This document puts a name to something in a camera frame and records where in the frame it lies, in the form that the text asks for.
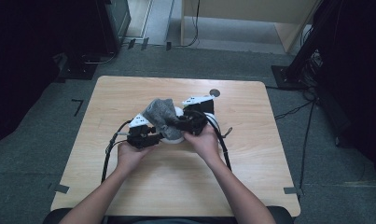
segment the forearm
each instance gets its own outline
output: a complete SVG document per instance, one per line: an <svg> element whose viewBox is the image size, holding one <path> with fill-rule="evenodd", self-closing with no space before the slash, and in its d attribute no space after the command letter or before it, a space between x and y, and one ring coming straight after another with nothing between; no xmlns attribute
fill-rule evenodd
<svg viewBox="0 0 376 224"><path fill-rule="evenodd" d="M97 189L73 208L61 223L100 223L128 173L116 169Z"/></svg>
<svg viewBox="0 0 376 224"><path fill-rule="evenodd" d="M238 223L275 223L263 202L219 160L207 162Z"/></svg>

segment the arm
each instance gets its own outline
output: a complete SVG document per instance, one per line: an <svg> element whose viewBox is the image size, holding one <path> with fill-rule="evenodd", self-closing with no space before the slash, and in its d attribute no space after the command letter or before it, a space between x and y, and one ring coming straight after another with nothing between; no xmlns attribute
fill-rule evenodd
<svg viewBox="0 0 376 224"><path fill-rule="evenodd" d="M212 170L238 223L275 223L269 209L225 165L218 153L214 129L206 125L199 136L184 133Z"/></svg>
<svg viewBox="0 0 376 224"><path fill-rule="evenodd" d="M128 143L118 145L118 165L115 171L89 196L74 207L60 223L100 223L121 184L153 149L137 150Z"/></svg>

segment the wooden table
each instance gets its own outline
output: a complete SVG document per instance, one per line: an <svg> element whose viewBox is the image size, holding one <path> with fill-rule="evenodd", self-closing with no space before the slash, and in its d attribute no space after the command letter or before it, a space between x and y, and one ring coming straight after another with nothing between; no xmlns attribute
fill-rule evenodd
<svg viewBox="0 0 376 224"><path fill-rule="evenodd" d="M104 150L121 123L155 98L172 98L174 105L181 106L190 96L203 96L211 89L220 90L215 112L221 130L233 128L225 142L234 174L266 205L283 206L293 217L298 216L297 195L284 192L293 182L263 83L155 77L98 79L60 183L70 189L66 194L56 192L51 210L74 207L100 185ZM116 153L114 148L108 174L115 169ZM212 172L187 142L161 143L147 155L106 213L233 216Z"/></svg>
<svg viewBox="0 0 376 224"><path fill-rule="evenodd" d="M284 50L289 52L320 2L321 0L201 0L199 17L275 22ZM184 18L196 17L197 4L198 0L182 1L181 45L184 45Z"/></svg>

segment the gray carpet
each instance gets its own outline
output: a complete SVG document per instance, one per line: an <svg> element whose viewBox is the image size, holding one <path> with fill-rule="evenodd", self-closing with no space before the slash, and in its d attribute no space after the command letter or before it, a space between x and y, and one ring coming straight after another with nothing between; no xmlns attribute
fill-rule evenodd
<svg viewBox="0 0 376 224"><path fill-rule="evenodd" d="M0 141L0 223L41 223L74 144L99 76L183 77L258 80L274 86L271 65L289 65L293 56L209 49L149 47L123 49L95 77L52 83L20 127ZM274 115L305 104L300 91L268 90ZM78 103L84 100L76 116ZM310 107L278 119L277 125L295 185ZM301 214L296 223L376 223L376 173L353 148L337 148L327 116L313 109L304 170Z"/></svg>

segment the hand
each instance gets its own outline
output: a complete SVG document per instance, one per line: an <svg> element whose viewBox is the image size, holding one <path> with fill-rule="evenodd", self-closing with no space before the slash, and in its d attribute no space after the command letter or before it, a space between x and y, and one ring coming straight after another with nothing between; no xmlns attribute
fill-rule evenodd
<svg viewBox="0 0 376 224"><path fill-rule="evenodd" d="M187 132L184 132L183 135L207 164L209 161L221 160L218 151L217 137L212 126L205 125L202 129L202 133L198 136Z"/></svg>
<svg viewBox="0 0 376 224"><path fill-rule="evenodd" d="M138 166L141 159L154 148L155 147L145 147L138 149L136 147L132 147L127 142L118 144L117 169L122 169L125 172L130 173Z"/></svg>

